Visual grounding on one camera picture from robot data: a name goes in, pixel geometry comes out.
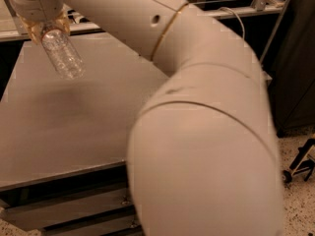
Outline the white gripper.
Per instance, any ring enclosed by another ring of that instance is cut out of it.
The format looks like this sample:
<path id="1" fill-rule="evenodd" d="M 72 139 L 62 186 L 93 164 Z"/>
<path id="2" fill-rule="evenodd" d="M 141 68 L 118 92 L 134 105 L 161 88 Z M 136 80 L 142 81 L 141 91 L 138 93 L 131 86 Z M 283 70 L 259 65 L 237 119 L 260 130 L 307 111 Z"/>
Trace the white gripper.
<path id="1" fill-rule="evenodd" d="M 35 44 L 40 44 L 43 23 L 53 20 L 66 34 L 70 33 L 70 21 L 60 0 L 9 0 L 12 8 L 20 16 L 23 27 Z"/>

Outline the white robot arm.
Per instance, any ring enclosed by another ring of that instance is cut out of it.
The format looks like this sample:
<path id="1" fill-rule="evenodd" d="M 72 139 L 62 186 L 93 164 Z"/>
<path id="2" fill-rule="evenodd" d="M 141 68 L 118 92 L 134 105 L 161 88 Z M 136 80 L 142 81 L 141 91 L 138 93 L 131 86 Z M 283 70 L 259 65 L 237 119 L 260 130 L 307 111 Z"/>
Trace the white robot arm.
<path id="1" fill-rule="evenodd" d="M 127 152 L 146 236 L 283 236 L 277 137 L 261 65 L 231 29 L 186 0 L 10 0 L 22 18 L 63 2 L 152 61 L 166 83 Z"/>

